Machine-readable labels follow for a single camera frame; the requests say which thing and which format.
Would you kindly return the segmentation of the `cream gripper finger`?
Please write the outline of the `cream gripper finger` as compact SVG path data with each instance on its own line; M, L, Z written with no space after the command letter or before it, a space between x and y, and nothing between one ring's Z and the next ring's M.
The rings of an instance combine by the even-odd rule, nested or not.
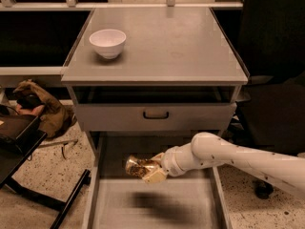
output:
M162 169L153 170L142 177L142 179L148 184L159 183L164 181L166 178L167 174Z
M163 155L164 155L163 153L159 153L159 154L157 154L156 156L153 156L153 157L152 157L152 160L155 161L155 162L157 162L157 163L160 163L161 160L162 160Z

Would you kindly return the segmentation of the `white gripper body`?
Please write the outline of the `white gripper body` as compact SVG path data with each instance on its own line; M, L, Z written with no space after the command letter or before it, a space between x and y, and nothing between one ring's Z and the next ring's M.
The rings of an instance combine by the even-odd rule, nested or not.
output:
M177 147L168 149L161 157L162 169L171 177L179 177L185 174L177 162L176 159Z

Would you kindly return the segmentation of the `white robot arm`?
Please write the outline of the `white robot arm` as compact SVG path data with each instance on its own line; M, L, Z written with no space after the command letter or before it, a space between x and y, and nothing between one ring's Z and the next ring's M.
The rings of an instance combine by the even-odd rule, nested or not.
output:
M174 146L152 160L157 167L142 177L147 183L228 164L295 197L305 198L304 158L238 146L210 133L196 134L190 143Z

